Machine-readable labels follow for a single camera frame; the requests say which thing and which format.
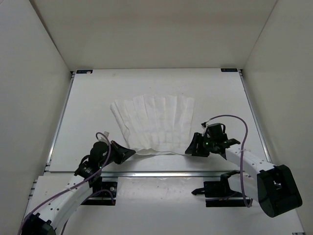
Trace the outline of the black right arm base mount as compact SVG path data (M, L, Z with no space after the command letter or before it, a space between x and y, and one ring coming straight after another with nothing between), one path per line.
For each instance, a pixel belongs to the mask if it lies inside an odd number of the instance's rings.
M220 176L218 181L204 181L202 188L197 188L193 195L204 195L207 208L246 207L242 194L230 189L228 179L240 176L238 170L229 171Z

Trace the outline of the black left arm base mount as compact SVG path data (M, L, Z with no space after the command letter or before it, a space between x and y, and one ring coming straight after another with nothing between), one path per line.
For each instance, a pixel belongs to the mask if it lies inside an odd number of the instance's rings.
M118 178L102 178L92 188L92 194L82 205L86 206L115 206Z

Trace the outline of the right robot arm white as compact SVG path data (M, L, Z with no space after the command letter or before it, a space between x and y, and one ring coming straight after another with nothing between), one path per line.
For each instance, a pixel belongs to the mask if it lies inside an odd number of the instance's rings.
M207 207L244 207L255 201L267 216L276 217L303 204L291 170L266 162L238 140L229 139L224 124L211 124L203 134L195 133L185 153L196 157L218 154L239 167L192 191L205 196Z

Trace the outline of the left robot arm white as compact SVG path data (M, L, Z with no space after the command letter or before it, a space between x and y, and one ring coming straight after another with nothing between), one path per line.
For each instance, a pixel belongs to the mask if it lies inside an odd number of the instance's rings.
M136 151L122 147L115 141L96 142L90 153L84 156L74 175L63 191L46 199L23 220L20 235L56 235L64 227L77 208L92 197L115 199L109 187L103 186L101 172L110 163L122 164Z

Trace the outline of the white pleated skirt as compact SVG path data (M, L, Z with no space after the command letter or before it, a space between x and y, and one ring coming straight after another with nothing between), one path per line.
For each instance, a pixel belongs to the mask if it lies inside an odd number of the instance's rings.
M183 155L190 143L194 107L191 97L147 94L110 105L127 146L138 155Z

